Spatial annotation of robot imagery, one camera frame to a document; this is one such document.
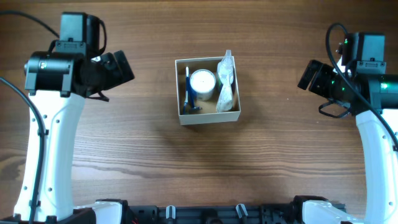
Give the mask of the blue white toothbrush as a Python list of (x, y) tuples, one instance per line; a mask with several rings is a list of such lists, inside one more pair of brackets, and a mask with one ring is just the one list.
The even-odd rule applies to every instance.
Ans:
[(190, 77), (189, 77), (189, 68), (185, 67), (185, 101), (183, 104), (183, 114), (188, 114), (188, 106), (190, 102)]

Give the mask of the blue disposable razor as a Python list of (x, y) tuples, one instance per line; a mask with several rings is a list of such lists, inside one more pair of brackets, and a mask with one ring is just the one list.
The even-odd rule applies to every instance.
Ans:
[(186, 88), (187, 88), (187, 96), (188, 96), (188, 102), (190, 104), (190, 108), (187, 110), (188, 114), (191, 114), (195, 111), (201, 110), (201, 107), (195, 106), (194, 102), (194, 96), (193, 96), (193, 91), (190, 85), (190, 78), (189, 76), (186, 77)]

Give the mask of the white cotton swab jar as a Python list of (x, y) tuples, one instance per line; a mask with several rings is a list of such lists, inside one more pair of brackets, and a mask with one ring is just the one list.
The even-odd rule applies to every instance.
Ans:
[(213, 96), (215, 85), (215, 75), (206, 69), (196, 70), (190, 77), (192, 92), (199, 101), (209, 100)]

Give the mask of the clear blue pump bottle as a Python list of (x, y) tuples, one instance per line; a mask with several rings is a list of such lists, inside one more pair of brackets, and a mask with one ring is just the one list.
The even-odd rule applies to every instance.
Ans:
[(220, 91), (225, 81), (232, 85), (234, 81), (234, 67), (231, 50), (227, 50), (221, 62), (218, 63), (216, 71), (217, 88)]

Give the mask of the white squeeze tube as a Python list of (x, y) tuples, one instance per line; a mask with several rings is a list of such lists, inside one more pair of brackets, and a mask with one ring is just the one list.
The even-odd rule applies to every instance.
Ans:
[(222, 113), (229, 111), (233, 106), (233, 92), (230, 84), (229, 75), (222, 79), (222, 88), (216, 105), (216, 112)]

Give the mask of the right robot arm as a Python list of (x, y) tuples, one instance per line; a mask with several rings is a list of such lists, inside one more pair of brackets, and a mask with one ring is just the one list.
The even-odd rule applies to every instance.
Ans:
[(397, 223), (397, 75), (386, 74), (385, 36), (346, 33), (331, 65), (311, 60), (298, 87), (352, 114), (363, 145), (366, 213), (362, 223)]

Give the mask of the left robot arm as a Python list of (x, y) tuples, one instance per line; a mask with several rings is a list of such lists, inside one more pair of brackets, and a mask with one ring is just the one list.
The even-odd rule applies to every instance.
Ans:
[(122, 51), (106, 52), (106, 28), (96, 16), (65, 12), (60, 35), (24, 66), (30, 131), (24, 180), (13, 223), (123, 223), (125, 203), (76, 208), (72, 199), (75, 136), (85, 101), (131, 81)]

